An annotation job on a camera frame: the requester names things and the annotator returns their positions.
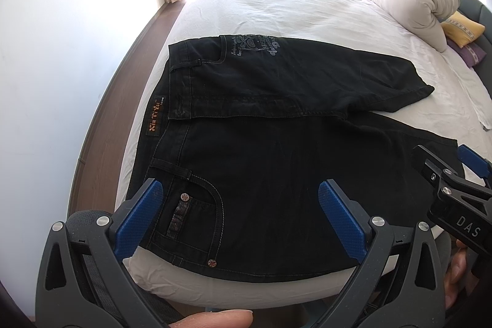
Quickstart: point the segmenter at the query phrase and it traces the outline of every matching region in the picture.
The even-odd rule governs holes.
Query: purple pillow
[[[459,54],[459,56],[461,56],[461,58],[469,68],[476,66],[484,59],[485,56],[487,56],[485,51],[481,47],[479,47],[475,42],[470,42],[468,45],[465,45],[462,48],[460,48],[453,40],[446,38],[446,41],[448,45],[453,50],[455,50],[456,53]]]

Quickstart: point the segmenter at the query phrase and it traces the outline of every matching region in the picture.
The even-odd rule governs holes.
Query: metal rivet
[[[422,231],[428,231],[429,230],[429,224],[427,224],[425,221],[419,222],[419,228]]]
[[[373,217],[372,223],[377,227],[382,227],[384,225],[384,218],[382,217]]]
[[[101,216],[101,217],[99,217],[97,219],[96,223],[100,227],[104,227],[107,223],[109,223],[109,217],[107,217],[107,216]]]
[[[63,228],[63,223],[60,221],[51,226],[51,229],[55,232],[61,230],[62,228]]]

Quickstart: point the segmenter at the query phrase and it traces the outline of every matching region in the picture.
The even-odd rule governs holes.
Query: yellow pillow
[[[454,14],[441,23],[446,37],[452,39],[459,47],[468,45],[476,40],[485,31],[485,26],[470,20],[460,12]]]

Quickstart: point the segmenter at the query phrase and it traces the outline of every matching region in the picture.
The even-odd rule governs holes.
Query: bed sheet
[[[181,11],[144,89],[125,149],[115,208],[126,195],[144,111],[168,59],[168,45],[221,34],[302,38],[408,59],[435,91],[396,113],[381,114],[455,138],[483,157],[492,157],[492,134],[481,127],[452,68],[458,62],[456,52],[437,52],[370,0],[194,0]],[[480,183],[468,169],[466,176]],[[387,268],[393,268],[394,261],[389,260]],[[153,293],[177,302],[224,308],[275,307],[330,296],[338,293],[351,273],[345,270],[289,283],[222,281],[175,267],[141,248],[126,265],[136,282]]]

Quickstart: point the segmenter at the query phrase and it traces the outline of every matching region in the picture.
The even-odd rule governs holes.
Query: blue gripper pad
[[[348,256],[362,263],[367,254],[366,236],[333,187],[326,181],[319,185],[318,200]]]
[[[114,254],[119,263],[135,253],[163,200],[162,185],[160,182],[154,181],[116,232]]]
[[[458,159],[480,178],[490,175],[489,164],[466,145],[458,147]]]

